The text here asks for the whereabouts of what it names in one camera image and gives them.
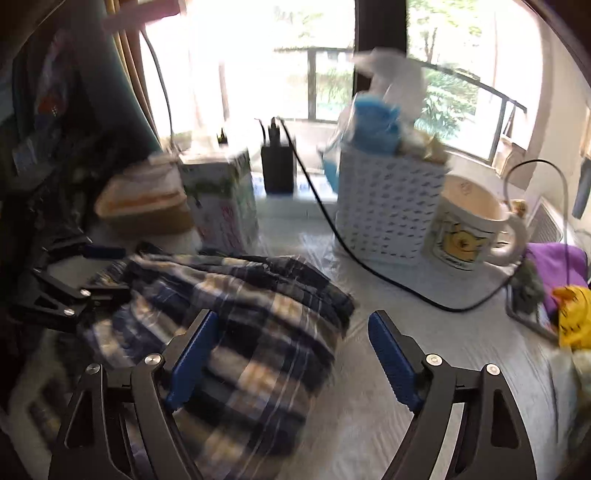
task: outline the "plastic sheet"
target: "plastic sheet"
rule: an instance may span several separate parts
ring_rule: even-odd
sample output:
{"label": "plastic sheet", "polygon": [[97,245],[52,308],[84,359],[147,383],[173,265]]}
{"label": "plastic sheet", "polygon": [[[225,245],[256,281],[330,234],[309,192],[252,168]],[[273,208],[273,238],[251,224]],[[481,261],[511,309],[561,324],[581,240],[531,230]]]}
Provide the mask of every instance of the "plastic sheet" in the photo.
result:
{"label": "plastic sheet", "polygon": [[[557,446],[556,414],[548,358],[555,348],[505,314],[505,293],[465,314],[437,310],[361,270],[341,256],[323,220],[263,219],[261,249],[274,255],[301,254],[359,302],[341,346],[335,371],[310,413],[302,444],[280,480],[379,480],[411,420],[397,403],[367,334],[370,313],[384,309],[400,331],[426,352],[464,368],[501,368],[530,437],[540,480],[554,479],[563,452]],[[494,267],[478,278],[449,281],[427,260],[415,267],[378,267],[434,300],[467,306],[492,291],[504,273]],[[462,406],[452,410],[447,436],[432,479],[443,479],[451,459]]]}

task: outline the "black cable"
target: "black cable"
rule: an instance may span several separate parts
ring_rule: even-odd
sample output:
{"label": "black cable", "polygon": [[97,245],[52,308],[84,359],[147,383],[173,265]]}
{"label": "black cable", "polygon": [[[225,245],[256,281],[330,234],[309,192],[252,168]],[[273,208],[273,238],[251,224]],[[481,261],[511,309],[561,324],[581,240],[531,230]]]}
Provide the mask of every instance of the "black cable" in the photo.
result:
{"label": "black cable", "polygon": [[411,289],[410,287],[407,287],[406,285],[403,285],[401,283],[398,283],[395,280],[392,280],[391,278],[386,277],[385,275],[382,275],[380,272],[375,271],[373,268],[367,266],[365,263],[363,263],[359,258],[357,258],[357,256],[350,250],[349,247],[347,247],[347,245],[345,244],[343,238],[340,236],[340,234],[338,233],[333,221],[330,218],[330,215],[328,214],[328,212],[326,211],[326,208],[324,206],[324,204],[322,203],[322,200],[320,200],[320,196],[318,195],[318,192],[316,191],[316,188],[314,187],[314,184],[312,183],[312,180],[310,178],[310,175],[308,174],[308,172],[306,171],[306,167],[304,166],[304,163],[302,162],[300,156],[298,155],[298,152],[293,144],[293,142],[291,141],[291,136],[287,130],[287,128],[285,127],[285,122],[282,118],[278,117],[279,121],[281,122],[281,125],[283,126],[283,130],[285,131],[285,136],[287,137],[287,141],[290,145],[290,148],[292,149],[294,155],[295,155],[295,159],[297,160],[298,164],[300,165],[300,168],[302,169],[302,171],[304,172],[304,175],[306,176],[306,180],[308,181],[308,184],[310,184],[310,188],[312,190],[312,193],[314,194],[314,198],[316,199],[316,202],[318,203],[318,206],[320,207],[320,210],[322,211],[322,214],[324,215],[324,218],[326,220],[326,222],[329,224],[330,229],[333,231],[336,239],[338,240],[338,242],[340,243],[340,246],[343,247],[343,249],[345,250],[345,252],[347,252],[347,254],[351,257],[351,259],[357,263],[361,268],[363,268],[364,270],[368,271],[369,273],[371,273],[372,275],[378,277],[380,280],[384,280],[386,283],[389,283],[390,285],[394,285],[395,287],[400,288],[401,290],[404,290],[416,297],[418,297],[419,299],[421,299],[422,301],[428,303],[429,305],[434,306],[435,308],[438,308],[439,310],[443,310],[444,312],[452,312],[452,313],[461,313],[461,312],[469,312],[471,310],[474,310],[476,308],[478,308],[480,305],[486,303],[488,300],[490,300],[493,296],[495,296],[499,291],[501,291],[503,288],[505,288],[505,286],[507,286],[509,284],[509,282],[511,281],[511,279],[515,276],[515,274],[517,273],[517,271],[519,270],[519,268],[521,267],[521,262],[517,265],[515,271],[513,272],[513,274],[511,274],[509,277],[507,277],[503,283],[501,285],[499,285],[496,289],[494,289],[491,293],[489,293],[486,297],[484,297],[483,299],[477,301],[475,304],[467,306],[467,307],[463,307],[463,308],[454,308],[454,307],[448,307],[446,305],[442,305],[428,297],[426,297],[425,295],[420,294],[419,292]]}
{"label": "black cable", "polygon": [[170,150],[177,150],[178,147],[174,143],[174,131],[173,131],[173,112],[170,109],[170,101],[168,100],[168,92],[166,90],[166,85],[164,84],[164,77],[162,76],[162,70],[160,69],[160,62],[158,61],[158,56],[156,55],[156,51],[154,50],[154,46],[150,39],[148,38],[148,34],[146,33],[145,27],[139,29],[142,32],[142,36],[146,41],[146,45],[148,46],[150,53],[152,54],[152,59],[154,60],[154,66],[156,67],[156,72],[158,73],[158,79],[160,80],[160,86],[162,87],[162,93],[164,94],[164,100],[166,101],[166,108],[168,110],[168,123],[170,124]]}
{"label": "black cable", "polygon": [[553,169],[555,169],[558,172],[558,174],[560,175],[560,179],[562,180],[562,191],[563,191],[562,216],[563,216],[563,222],[564,222],[563,223],[564,260],[566,263],[566,286],[569,286],[570,285],[570,254],[569,254],[569,243],[568,243],[568,238],[567,238],[567,236],[568,236],[567,228],[569,226],[569,221],[568,221],[569,184],[566,181],[566,177],[564,176],[564,173],[562,173],[562,171],[556,165],[554,165],[551,161],[548,161],[548,160],[542,160],[542,159],[538,158],[536,160],[523,161],[523,162],[515,165],[512,169],[509,170],[509,172],[507,172],[507,175],[505,177],[505,181],[503,183],[503,197],[505,198],[505,203],[507,204],[507,206],[510,209],[511,204],[509,202],[509,193],[508,193],[509,177],[516,169],[518,169],[519,167],[523,167],[524,165],[527,165],[529,163],[545,163],[547,165],[550,165]]}
{"label": "black cable", "polygon": [[260,118],[255,118],[255,120],[258,120],[259,123],[261,124],[262,144],[265,145],[267,143],[267,133],[265,132],[265,125],[262,124],[262,120]]}

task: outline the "yellow stuffed toy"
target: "yellow stuffed toy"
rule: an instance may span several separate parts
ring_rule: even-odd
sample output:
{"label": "yellow stuffed toy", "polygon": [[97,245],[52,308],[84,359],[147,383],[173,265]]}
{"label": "yellow stuffed toy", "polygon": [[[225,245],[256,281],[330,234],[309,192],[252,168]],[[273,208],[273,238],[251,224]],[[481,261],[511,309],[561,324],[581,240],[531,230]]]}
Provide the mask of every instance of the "yellow stuffed toy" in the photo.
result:
{"label": "yellow stuffed toy", "polygon": [[558,342],[573,350],[591,348],[591,290],[558,287],[552,291],[558,301]]}

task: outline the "plastic bag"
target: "plastic bag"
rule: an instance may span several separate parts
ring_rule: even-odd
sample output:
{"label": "plastic bag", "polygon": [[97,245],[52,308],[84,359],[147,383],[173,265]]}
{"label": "plastic bag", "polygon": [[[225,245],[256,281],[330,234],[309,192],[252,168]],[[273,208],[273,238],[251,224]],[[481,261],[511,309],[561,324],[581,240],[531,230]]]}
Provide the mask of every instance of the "plastic bag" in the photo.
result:
{"label": "plastic bag", "polygon": [[[340,144],[343,141],[355,139],[355,128],[360,123],[355,122],[355,112],[353,104],[357,103],[366,108],[371,105],[371,115],[374,116],[380,110],[377,102],[382,102],[384,108],[382,121],[367,123],[362,125],[363,132],[359,132],[367,140],[370,136],[371,128],[374,129],[375,140],[385,141],[382,146],[374,147],[379,153],[384,152],[384,146],[388,141],[394,142],[391,138],[387,140],[384,137],[388,132],[388,120],[397,123],[397,125],[409,125],[412,127],[416,119],[421,115],[423,102],[426,95],[426,87],[421,71],[421,64],[413,59],[408,59],[405,54],[391,48],[375,48],[371,52],[361,52],[355,54],[352,59],[357,71],[365,76],[371,77],[371,84],[368,92],[360,92],[355,95],[351,105],[346,107],[339,115],[335,133],[330,138],[327,147],[322,153],[322,164],[324,173],[330,186],[335,193],[339,188],[339,160]],[[361,146],[367,146],[369,142],[361,141]],[[377,153],[361,148],[367,153]]]}

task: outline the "metal screw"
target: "metal screw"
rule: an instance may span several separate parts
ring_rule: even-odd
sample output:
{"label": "metal screw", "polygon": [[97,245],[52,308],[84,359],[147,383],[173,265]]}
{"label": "metal screw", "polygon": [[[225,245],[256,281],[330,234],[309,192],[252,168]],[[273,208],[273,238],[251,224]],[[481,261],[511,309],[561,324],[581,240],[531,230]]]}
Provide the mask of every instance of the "metal screw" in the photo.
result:
{"label": "metal screw", "polygon": [[86,367],[86,373],[89,375],[94,375],[99,370],[100,370],[99,364],[90,364],[88,367]]}
{"label": "metal screw", "polygon": [[144,358],[144,363],[146,365],[158,365],[162,357],[157,353],[151,353],[146,358]]}
{"label": "metal screw", "polygon": [[498,375],[501,373],[501,369],[497,367],[495,364],[488,364],[486,366],[486,371],[489,372],[491,375]]}
{"label": "metal screw", "polygon": [[443,363],[443,360],[441,360],[441,357],[436,353],[430,353],[429,355],[427,355],[427,363],[429,365],[437,367],[438,365],[441,365]]}

